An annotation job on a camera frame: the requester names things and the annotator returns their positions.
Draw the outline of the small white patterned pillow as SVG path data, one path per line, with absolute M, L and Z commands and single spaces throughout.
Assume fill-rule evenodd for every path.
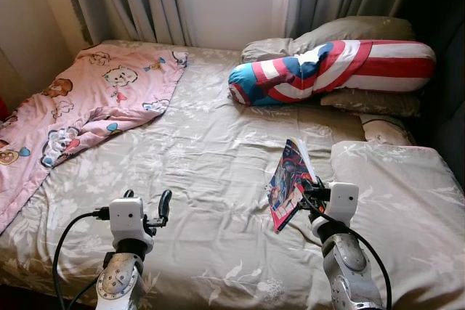
M 359 114 L 365 140 L 388 145 L 416 145 L 402 121 L 389 115 Z

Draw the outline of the pink cartoon print blanket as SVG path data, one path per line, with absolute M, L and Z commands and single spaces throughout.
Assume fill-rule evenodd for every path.
M 169 107 L 188 52 L 100 44 L 0 125 L 0 234 L 51 168 Z

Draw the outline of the flat grey pillow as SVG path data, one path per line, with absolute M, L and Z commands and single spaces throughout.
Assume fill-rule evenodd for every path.
M 339 110 L 402 118 L 418 117 L 421 114 L 421 101 L 416 95 L 394 92 L 336 89 L 323 94 L 320 104 Z

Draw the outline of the red white blue shield bolster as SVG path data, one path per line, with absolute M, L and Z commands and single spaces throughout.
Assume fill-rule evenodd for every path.
M 435 65 L 435 53 L 422 42 L 335 40 L 295 57 L 237 65 L 228 85 L 240 104 L 281 105 L 339 89 L 416 91 Z

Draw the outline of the dark upholstered headboard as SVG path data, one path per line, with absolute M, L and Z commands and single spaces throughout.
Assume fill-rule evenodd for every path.
M 419 115 L 410 118 L 416 141 L 437 150 L 461 187 L 464 185 L 465 0 L 405 0 L 399 17 L 408 20 L 416 40 L 436 55 L 431 80 L 418 92 Z

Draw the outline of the large beige floral pillow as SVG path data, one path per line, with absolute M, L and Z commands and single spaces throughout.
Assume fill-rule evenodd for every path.
M 385 264 L 393 310 L 464 310 L 464 194 L 440 155 L 343 141 L 330 164 L 335 181 L 360 188 L 351 227 Z

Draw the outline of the plump grey pillow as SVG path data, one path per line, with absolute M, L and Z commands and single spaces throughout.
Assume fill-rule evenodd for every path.
M 343 17 L 312 29 L 298 38 L 267 38 L 250 42 L 243 48 L 242 63 L 293 57 L 335 40 L 414 41 L 410 23 L 397 17 Z

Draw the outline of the beige floral bed sheet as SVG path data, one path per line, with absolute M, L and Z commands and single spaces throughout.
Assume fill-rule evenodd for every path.
M 237 52 L 192 48 L 165 114 L 117 134 L 53 168 L 36 194 L 0 234 L 0 285 L 13 293 L 52 295 L 51 261 L 68 221 L 132 189 L 154 213 L 170 189 L 169 223 L 144 264 L 144 310 L 330 310 L 308 297 L 272 295 L 258 284 L 272 277 L 263 251 L 272 244 L 296 259 L 319 246 L 305 211 L 279 233 L 265 185 L 289 138 L 307 145 L 315 173 L 335 181 L 333 144 L 366 142 L 355 115 L 317 103 L 246 107 L 230 98 L 227 77 Z

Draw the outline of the colourful comic book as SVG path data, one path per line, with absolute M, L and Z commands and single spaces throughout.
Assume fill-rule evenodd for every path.
M 319 183 L 306 144 L 289 138 L 275 173 L 265 187 L 275 233 L 279 233 L 296 213 L 304 191 Z

